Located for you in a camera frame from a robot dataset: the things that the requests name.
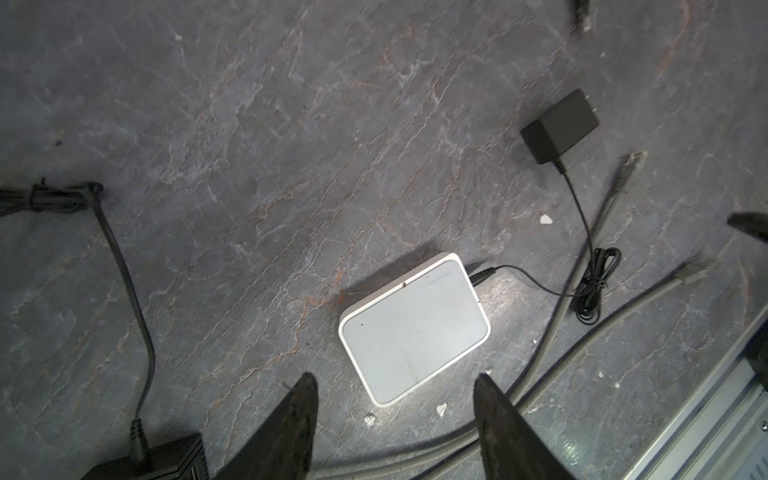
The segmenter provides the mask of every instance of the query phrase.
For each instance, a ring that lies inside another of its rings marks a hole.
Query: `small white fragment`
[[[373,415],[372,413],[369,413],[362,420],[366,423],[366,427],[371,428],[373,424],[376,423],[376,416]]]

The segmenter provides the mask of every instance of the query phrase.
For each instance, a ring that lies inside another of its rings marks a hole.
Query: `white router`
[[[339,336],[373,403],[390,406],[482,344],[491,324],[455,253],[355,303]]]

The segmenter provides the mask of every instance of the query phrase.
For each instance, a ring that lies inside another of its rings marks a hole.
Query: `marble floor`
[[[339,315],[442,251],[561,288],[584,232],[519,131],[582,88],[601,126],[564,162],[588,214],[626,155],[649,153],[607,226],[624,262],[604,310],[698,251],[720,261],[525,413],[577,478],[620,478],[766,299],[768,248],[725,219],[768,210],[768,3],[592,3],[579,35],[570,0],[6,2],[0,183],[106,186],[157,350],[150,443],[202,431],[214,473],[304,371],[316,467],[469,422],[474,378],[511,385],[555,298],[497,274],[478,288],[488,341],[387,409]],[[0,476],[77,479],[127,454],[141,336],[92,215],[17,214],[2,232]],[[586,331],[570,316],[548,363]]]

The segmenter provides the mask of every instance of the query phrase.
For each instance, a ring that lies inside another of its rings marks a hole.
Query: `black pointed object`
[[[574,480],[486,374],[475,380],[475,422],[488,480]]]
[[[304,480],[312,462],[318,404],[317,381],[304,373],[216,480]]]
[[[728,217],[733,228],[768,243],[768,214],[760,212],[734,213]]]

